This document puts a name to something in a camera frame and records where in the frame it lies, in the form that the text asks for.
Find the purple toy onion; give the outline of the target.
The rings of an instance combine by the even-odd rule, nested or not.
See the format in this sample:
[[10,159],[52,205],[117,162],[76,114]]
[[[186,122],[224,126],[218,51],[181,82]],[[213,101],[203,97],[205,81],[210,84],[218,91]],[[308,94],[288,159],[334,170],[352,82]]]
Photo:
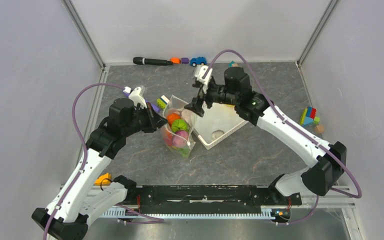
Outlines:
[[175,133],[172,143],[177,148],[185,148],[188,145],[189,133],[185,130],[179,130]]

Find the orange toy pumpkin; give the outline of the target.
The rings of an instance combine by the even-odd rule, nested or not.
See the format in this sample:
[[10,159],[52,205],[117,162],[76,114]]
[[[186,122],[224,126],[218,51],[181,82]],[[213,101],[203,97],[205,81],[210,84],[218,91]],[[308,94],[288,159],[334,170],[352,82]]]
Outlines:
[[181,120],[181,116],[177,113],[171,113],[169,114],[167,117],[166,117],[167,121],[168,121],[168,124],[169,126],[172,126],[172,124],[174,123],[174,121],[176,120]]

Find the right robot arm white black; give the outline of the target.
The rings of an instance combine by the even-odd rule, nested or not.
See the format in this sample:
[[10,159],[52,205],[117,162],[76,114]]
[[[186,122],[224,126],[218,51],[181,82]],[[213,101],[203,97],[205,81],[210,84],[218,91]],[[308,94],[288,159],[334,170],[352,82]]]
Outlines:
[[269,189],[269,199],[282,204],[292,194],[309,190],[325,196],[344,173],[346,147],[341,142],[331,144],[287,117],[263,94],[252,89],[249,75],[242,67],[229,67],[224,72],[225,84],[216,84],[212,68],[198,65],[194,70],[198,94],[185,108],[204,116],[203,104],[233,105],[236,114],[254,126],[267,131],[292,149],[306,164],[302,170],[278,176]]

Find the clear zip top bag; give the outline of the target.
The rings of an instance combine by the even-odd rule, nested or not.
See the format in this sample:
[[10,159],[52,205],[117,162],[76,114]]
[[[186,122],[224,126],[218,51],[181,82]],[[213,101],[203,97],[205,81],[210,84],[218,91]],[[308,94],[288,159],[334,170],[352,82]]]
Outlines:
[[174,95],[170,98],[162,95],[156,103],[162,110],[162,116],[168,121],[161,128],[165,145],[172,152],[188,158],[195,146],[192,133],[198,116],[185,108],[188,104],[186,101]]

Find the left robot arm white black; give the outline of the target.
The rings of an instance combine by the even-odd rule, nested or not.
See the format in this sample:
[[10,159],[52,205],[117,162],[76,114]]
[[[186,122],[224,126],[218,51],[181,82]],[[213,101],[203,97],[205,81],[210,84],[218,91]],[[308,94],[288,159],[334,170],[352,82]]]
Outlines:
[[138,132],[153,133],[167,124],[152,105],[144,106],[131,99],[118,98],[105,117],[89,136],[83,159],[57,196],[45,207],[36,208],[32,219],[44,230],[44,239],[82,240],[89,226],[114,205],[133,203],[137,198],[134,183],[114,181],[90,200],[90,192],[99,174]]

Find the green toy grapes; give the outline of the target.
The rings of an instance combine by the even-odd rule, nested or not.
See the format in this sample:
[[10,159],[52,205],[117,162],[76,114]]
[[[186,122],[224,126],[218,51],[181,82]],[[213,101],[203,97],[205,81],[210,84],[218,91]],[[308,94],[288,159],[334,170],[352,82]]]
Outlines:
[[191,149],[189,148],[180,148],[176,147],[175,148],[176,152],[179,153],[183,158],[187,158],[190,155]]

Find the green toy lettuce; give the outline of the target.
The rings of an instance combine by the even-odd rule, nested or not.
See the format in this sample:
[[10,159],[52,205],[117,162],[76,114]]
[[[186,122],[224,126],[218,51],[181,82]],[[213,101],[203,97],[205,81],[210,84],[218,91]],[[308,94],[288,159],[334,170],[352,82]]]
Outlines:
[[189,124],[183,120],[183,119],[177,119],[174,121],[174,123],[171,125],[171,130],[173,133],[176,133],[178,131],[190,131],[190,126]]

